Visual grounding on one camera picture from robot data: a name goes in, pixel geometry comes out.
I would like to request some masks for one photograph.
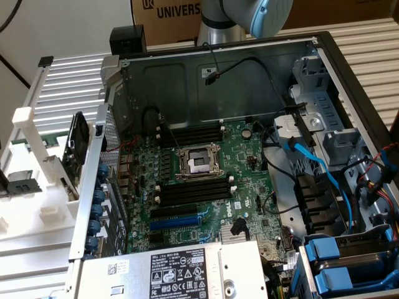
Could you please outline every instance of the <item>connector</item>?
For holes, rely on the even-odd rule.
[[[205,80],[205,85],[211,85],[214,84],[214,82],[216,81],[216,79],[219,79],[219,74],[217,72],[213,72],[211,73]]]
[[[230,232],[232,235],[239,235],[240,233],[245,232],[245,238],[247,241],[249,241],[249,229],[247,227],[247,222],[241,217],[234,222]]]

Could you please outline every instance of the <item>wall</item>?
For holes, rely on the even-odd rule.
[[[16,0],[0,1],[0,24]],[[110,52],[112,28],[132,24],[130,0],[24,0],[0,34],[0,53],[31,83],[42,56],[68,57]],[[0,63],[0,140],[11,133],[11,119],[27,88]]]

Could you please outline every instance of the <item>cardboard box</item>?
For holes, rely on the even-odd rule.
[[[198,37],[201,0],[132,0],[132,5],[136,23],[144,25],[147,45]]]
[[[391,17],[395,0],[294,0],[283,29]],[[132,0],[147,45],[194,40],[201,24],[201,0]]]
[[[391,17],[393,0],[294,0],[283,29]]]

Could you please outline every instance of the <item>sticker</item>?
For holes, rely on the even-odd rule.
[[[151,256],[150,299],[207,299],[205,249]]]
[[[216,71],[216,67],[210,67],[208,69],[202,69],[202,78],[208,78],[208,76]]]
[[[108,275],[129,273],[129,260],[120,260],[117,263],[108,264]]]
[[[283,265],[284,271],[293,270],[297,264],[299,252],[291,250],[287,252],[287,263]]]
[[[239,201],[234,202],[235,210],[241,210],[241,203]]]

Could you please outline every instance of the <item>green circuit board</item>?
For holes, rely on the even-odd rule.
[[[280,217],[263,214],[259,212],[256,197],[261,202],[266,200],[272,192],[272,183],[268,171],[261,170],[261,140],[259,133],[252,133],[252,137],[245,140],[242,136],[243,130],[252,132],[252,124],[244,121],[235,121],[223,124],[225,132],[223,141],[218,152],[220,168],[224,170],[224,176],[234,176],[236,192],[231,199],[204,202],[198,204],[199,212],[208,211],[203,217],[201,226],[180,227],[162,230],[164,236],[163,244],[151,244],[148,235],[159,231],[150,232],[150,211],[157,209],[158,204],[154,201],[156,181],[162,176],[162,157],[169,154],[171,158],[169,180],[167,184],[179,184],[175,179],[175,173],[179,172],[179,158],[175,149],[161,149],[155,140],[147,138],[141,140],[134,149],[125,149],[122,153],[120,174],[127,171],[123,164],[130,163],[129,173],[135,173],[137,179],[144,179],[145,185],[140,192],[135,191],[131,180],[120,179],[122,193],[127,197],[128,214],[130,226],[128,230],[127,253],[145,252],[151,249],[164,248],[171,245],[184,245],[190,243],[215,242],[220,240],[220,231],[223,225],[231,225],[238,217],[247,216],[247,226],[251,240],[257,240],[259,251],[267,259],[283,259],[285,251],[280,246],[276,247],[276,237],[281,235]],[[251,165],[248,162],[255,158],[256,162]],[[272,201],[267,206],[276,209]]]

